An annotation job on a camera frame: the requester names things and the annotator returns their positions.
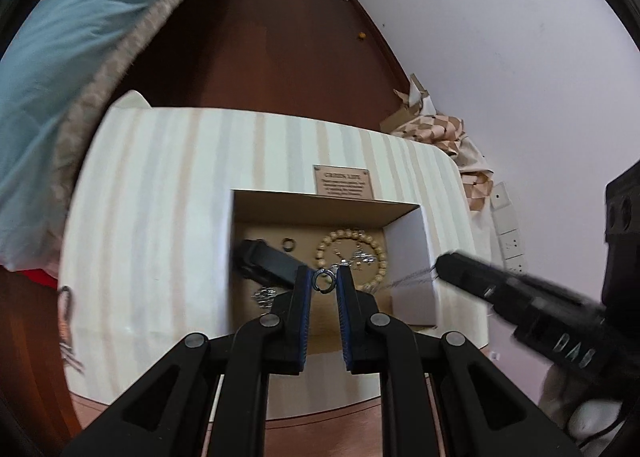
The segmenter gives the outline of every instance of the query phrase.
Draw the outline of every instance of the baseboard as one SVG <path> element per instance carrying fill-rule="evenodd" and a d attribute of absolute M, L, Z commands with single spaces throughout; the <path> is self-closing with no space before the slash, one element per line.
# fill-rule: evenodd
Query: baseboard
<path fill-rule="evenodd" d="M 386 42 L 385 37 L 382 36 L 382 33 L 380 33 L 380 30 L 375 25 L 373 20 L 371 20 L 371 17 L 369 17 L 369 14 L 362 7 L 362 4 L 360 4 L 358 0 L 349 0 L 349 2 L 353 5 L 353 7 L 356 9 L 358 14 L 360 15 L 360 18 L 362 19 L 364 25 L 367 27 L 367 30 L 369 31 L 370 36 L 373 38 L 373 40 L 375 40 L 376 45 L 378 46 L 378 49 L 380 49 L 380 53 L 382 53 L 382 56 L 385 58 L 385 61 L 389 66 L 389 69 L 391 69 L 391 72 L 393 73 L 393 76 L 396 79 L 396 83 L 398 84 L 398 90 L 401 92 L 408 93 L 409 79 L 404 73 L 404 69 L 402 69 L 402 66 L 400 65 L 400 62 L 398 62 L 398 59 L 394 55 L 394 52 L 389 47 L 389 44 Z"/>

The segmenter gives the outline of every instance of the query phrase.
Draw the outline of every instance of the wooden floor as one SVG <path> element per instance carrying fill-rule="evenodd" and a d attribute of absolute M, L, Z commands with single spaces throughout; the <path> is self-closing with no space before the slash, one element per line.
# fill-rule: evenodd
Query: wooden floor
<path fill-rule="evenodd" d="M 60 357 L 57 297 L 0 267 L 0 401 L 45 456 L 58 455 L 80 431 Z M 0 455 L 12 455 L 2 436 Z"/>
<path fill-rule="evenodd" d="M 224 107 L 379 130 L 400 88 L 345 0 L 187 0 L 114 96 Z"/>

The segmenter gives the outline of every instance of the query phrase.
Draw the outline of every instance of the white wall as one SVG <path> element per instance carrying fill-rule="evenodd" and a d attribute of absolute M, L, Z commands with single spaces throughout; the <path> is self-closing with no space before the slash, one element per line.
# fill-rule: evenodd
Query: white wall
<path fill-rule="evenodd" d="M 529 271 L 599 297 L 604 187 L 640 158 L 640 54 L 607 3 L 359 1 L 507 182 Z M 501 366 L 537 399 L 545 366 L 495 329 Z"/>

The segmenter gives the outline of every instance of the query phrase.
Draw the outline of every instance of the wooden bead bracelet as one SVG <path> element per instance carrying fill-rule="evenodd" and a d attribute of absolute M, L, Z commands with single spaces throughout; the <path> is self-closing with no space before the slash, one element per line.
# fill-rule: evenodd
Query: wooden bead bracelet
<path fill-rule="evenodd" d="M 384 252 L 382 247 L 380 247 L 378 242 L 376 242 L 371 235 L 367 235 L 364 231 L 350 229 L 337 230 L 332 231 L 326 237 L 322 238 L 322 242 L 318 244 L 318 250 L 316 251 L 316 266 L 319 269 L 327 268 L 326 260 L 324 258 L 325 249 L 327 249 L 334 241 L 342 239 L 350 239 L 358 243 L 369 244 L 369 246 L 372 247 L 373 252 L 376 254 L 375 258 L 378 261 L 378 274 L 373 278 L 373 280 L 362 284 L 360 286 L 360 290 L 367 291 L 367 293 L 375 293 L 386 275 L 386 253 Z M 351 262 L 343 259 L 340 261 L 340 263 L 334 265 L 350 266 Z"/>

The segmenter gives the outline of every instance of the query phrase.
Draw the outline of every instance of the red cloth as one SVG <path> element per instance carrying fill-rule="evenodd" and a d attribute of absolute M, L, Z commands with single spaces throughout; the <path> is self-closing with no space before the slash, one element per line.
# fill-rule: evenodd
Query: red cloth
<path fill-rule="evenodd" d="M 27 269 L 26 271 L 18 271 L 18 273 L 23 274 L 29 280 L 39 283 L 40 285 L 44 285 L 45 287 L 51 287 L 53 289 L 58 288 L 58 280 L 44 272 L 42 269 Z"/>

